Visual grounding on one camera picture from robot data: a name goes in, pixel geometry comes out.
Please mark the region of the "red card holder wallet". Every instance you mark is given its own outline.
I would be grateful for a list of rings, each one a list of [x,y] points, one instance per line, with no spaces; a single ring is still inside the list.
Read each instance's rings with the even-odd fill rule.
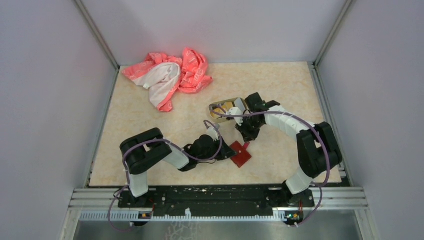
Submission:
[[[252,155],[248,152],[249,145],[249,141],[245,143],[235,141],[230,145],[231,149],[236,153],[230,159],[238,168],[241,168],[252,158]]]

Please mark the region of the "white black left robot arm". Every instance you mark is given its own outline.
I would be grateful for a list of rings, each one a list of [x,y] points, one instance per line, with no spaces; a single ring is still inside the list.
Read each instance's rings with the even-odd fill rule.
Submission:
[[[119,149],[131,192],[130,200],[138,207],[149,203],[148,170],[159,162],[166,162],[180,172],[188,172],[200,163],[223,161],[237,154],[224,141],[216,126],[207,127],[205,134],[183,148],[165,139],[156,127],[128,138]]]

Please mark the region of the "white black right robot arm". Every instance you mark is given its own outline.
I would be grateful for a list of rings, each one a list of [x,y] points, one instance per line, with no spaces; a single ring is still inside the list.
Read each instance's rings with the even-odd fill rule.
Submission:
[[[245,99],[247,112],[232,107],[228,114],[235,117],[235,128],[243,140],[251,142],[259,136],[261,127],[274,127],[297,144],[299,167],[283,182],[281,199],[287,206],[295,206],[304,192],[322,173],[328,174],[343,161],[343,156],[331,125],[312,123],[287,111],[279,102],[264,101],[259,93]]]

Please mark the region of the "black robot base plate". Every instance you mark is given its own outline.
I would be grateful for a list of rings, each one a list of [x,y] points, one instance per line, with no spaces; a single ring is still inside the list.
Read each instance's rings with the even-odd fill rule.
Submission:
[[[182,216],[186,209],[195,217],[270,216],[274,208],[314,208],[307,189],[291,195],[282,184],[151,186],[141,197],[124,190],[120,209],[152,208],[153,216]]]

